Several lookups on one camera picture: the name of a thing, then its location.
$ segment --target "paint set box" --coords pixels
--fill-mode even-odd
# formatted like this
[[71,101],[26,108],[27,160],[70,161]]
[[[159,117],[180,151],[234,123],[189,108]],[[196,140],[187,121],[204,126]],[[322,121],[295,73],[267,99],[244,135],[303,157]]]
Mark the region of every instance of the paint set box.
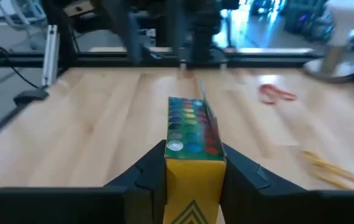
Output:
[[216,223],[226,169],[217,119],[203,100],[169,98],[164,223]]

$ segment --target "chair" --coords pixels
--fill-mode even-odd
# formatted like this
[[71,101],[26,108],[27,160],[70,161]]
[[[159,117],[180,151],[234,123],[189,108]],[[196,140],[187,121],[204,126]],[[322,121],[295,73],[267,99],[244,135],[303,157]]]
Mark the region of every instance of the chair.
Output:
[[[45,50],[45,37],[47,35],[47,17],[40,5],[40,0],[11,0],[11,5],[15,10],[16,16],[9,15],[0,0],[0,10],[4,15],[6,23],[14,30],[26,31],[27,41],[32,50],[43,52]],[[41,35],[32,35],[31,28],[39,28]]]

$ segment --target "wooden tabletop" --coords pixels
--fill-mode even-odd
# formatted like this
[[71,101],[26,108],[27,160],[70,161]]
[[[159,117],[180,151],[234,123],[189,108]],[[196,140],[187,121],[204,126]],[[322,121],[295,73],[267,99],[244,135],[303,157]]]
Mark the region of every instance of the wooden tabletop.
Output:
[[[0,132],[0,186],[102,186],[166,138],[167,97],[207,98],[223,142],[306,189],[301,150],[354,172],[354,85],[316,82],[295,69],[74,68],[44,102]],[[273,83],[297,94],[275,106],[258,100]]]

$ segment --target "white object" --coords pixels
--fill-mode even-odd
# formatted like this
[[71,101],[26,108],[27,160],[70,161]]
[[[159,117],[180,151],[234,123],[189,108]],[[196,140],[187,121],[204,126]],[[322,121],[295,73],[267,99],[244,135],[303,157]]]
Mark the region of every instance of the white object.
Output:
[[335,28],[329,45],[346,46],[350,41],[350,31],[354,29],[354,0],[330,0],[326,8]]
[[322,59],[307,62],[304,65],[304,71],[313,78],[328,83],[343,83],[351,79],[354,70],[348,62],[338,64],[332,73],[322,71],[323,62]]

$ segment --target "black cable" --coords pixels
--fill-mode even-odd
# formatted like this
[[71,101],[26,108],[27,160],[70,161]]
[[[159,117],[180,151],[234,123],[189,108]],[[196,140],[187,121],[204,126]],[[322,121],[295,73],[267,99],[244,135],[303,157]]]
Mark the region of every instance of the black cable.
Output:
[[18,70],[16,70],[16,68],[11,65],[11,61],[9,60],[9,54],[8,54],[8,51],[7,51],[6,49],[0,47],[0,50],[1,50],[2,52],[4,52],[7,61],[10,63],[10,65],[9,65],[10,68],[16,73],[17,76],[19,76],[21,79],[23,79],[23,80],[24,80],[26,83],[28,83],[30,86],[32,86],[32,87],[34,87],[34,88],[39,88],[39,87],[36,86],[35,84],[33,84],[33,83],[31,83],[30,81],[28,81],[25,77],[23,77],[23,76],[18,72]]

